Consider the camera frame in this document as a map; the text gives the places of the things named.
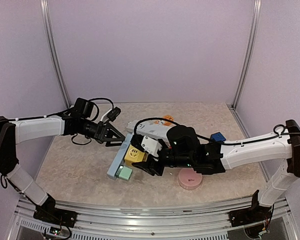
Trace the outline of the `yellow cube adapter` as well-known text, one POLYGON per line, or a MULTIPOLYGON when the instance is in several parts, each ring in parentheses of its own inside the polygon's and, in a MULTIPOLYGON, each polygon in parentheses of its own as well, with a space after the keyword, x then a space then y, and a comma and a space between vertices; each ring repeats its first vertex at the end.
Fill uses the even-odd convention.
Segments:
POLYGON ((146 152, 142 152, 130 144, 124 156, 124 163, 131 167, 133 163, 145 162, 147 157, 146 152))

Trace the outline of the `light blue power strip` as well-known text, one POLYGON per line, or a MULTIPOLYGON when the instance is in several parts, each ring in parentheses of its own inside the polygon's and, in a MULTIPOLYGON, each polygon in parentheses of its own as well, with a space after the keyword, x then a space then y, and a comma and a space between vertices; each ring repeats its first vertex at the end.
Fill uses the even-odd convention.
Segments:
POLYGON ((107 170, 107 176, 112 179, 116 180, 119 179, 116 176, 116 172, 120 166, 126 166, 124 163, 124 157, 126 155, 126 152, 128 150, 128 147, 130 145, 130 141, 132 139, 132 134, 128 133, 125 137, 125 140, 123 141, 122 145, 120 146, 116 156, 114 157, 109 169, 107 170))

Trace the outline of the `light green plug adapter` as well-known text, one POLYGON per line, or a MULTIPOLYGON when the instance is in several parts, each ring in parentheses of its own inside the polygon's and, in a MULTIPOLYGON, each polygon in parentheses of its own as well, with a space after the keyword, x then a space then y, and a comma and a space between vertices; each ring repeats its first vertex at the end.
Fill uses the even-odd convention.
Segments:
POLYGON ((120 180, 129 181, 132 173, 133 170, 131 168, 121 165, 116 172, 116 177, 120 180))

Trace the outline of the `long white power strip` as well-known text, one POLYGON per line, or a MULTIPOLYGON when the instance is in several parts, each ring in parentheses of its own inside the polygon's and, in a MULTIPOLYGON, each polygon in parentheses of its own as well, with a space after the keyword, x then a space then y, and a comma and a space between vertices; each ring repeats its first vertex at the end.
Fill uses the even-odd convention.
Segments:
POLYGON ((136 133, 142 136, 148 136, 155 140, 162 139, 164 142, 168 143, 167 132, 171 128, 171 126, 145 121, 137 126, 136 133))

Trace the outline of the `blue cube adapter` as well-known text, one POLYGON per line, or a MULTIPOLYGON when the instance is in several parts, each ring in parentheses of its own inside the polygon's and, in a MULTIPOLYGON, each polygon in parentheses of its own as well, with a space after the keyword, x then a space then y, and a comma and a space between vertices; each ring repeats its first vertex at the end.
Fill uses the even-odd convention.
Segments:
POLYGON ((210 139, 214 140, 219 143, 224 143, 226 141, 226 138, 221 132, 216 132, 210 135, 210 139))

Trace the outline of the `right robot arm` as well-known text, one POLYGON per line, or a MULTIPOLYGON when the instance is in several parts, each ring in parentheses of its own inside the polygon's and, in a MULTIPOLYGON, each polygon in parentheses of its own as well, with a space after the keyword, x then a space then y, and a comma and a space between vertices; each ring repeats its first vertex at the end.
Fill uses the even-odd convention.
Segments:
POLYGON ((281 160, 270 182, 254 193, 251 207, 245 212, 250 222, 258 221, 300 178, 300 127, 294 120, 276 125, 269 134, 238 141, 207 138, 178 123, 164 133, 164 140, 139 131, 143 123, 136 123, 130 143, 147 153, 147 159, 133 163, 133 167, 152 176, 161 176, 164 168, 192 168, 198 174, 214 175, 247 164, 281 160))

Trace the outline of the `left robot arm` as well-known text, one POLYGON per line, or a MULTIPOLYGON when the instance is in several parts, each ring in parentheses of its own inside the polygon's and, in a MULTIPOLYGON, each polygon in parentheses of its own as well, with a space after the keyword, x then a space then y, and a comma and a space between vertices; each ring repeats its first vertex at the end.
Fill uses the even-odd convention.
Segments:
POLYGON ((3 179, 25 195, 36 211, 53 223, 60 218, 56 201, 44 191, 20 165, 16 146, 23 142, 55 136, 84 136, 106 147, 119 146, 125 136, 112 122, 120 115, 115 105, 101 117, 99 122, 91 117, 97 109, 95 99, 78 98, 75 104, 63 111, 43 116, 8 119, 0 116, 0 174, 3 179))

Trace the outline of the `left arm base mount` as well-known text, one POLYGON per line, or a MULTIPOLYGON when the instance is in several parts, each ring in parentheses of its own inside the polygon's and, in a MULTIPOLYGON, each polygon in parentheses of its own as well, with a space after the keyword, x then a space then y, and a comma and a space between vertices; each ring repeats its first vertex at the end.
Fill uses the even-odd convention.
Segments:
POLYGON ((78 213, 71 210, 60 209, 52 207, 51 209, 44 209, 41 206, 36 206, 33 218, 64 227, 73 228, 77 220, 78 213))

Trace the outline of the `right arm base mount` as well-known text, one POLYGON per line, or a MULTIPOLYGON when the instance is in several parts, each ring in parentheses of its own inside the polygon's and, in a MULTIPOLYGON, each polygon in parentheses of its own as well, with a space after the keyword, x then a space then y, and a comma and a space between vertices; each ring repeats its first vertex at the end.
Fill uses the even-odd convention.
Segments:
POLYGON ((265 221, 271 217, 271 212, 271 206, 261 206, 258 200, 253 200, 250 207, 232 210, 228 217, 232 227, 239 227, 265 221))

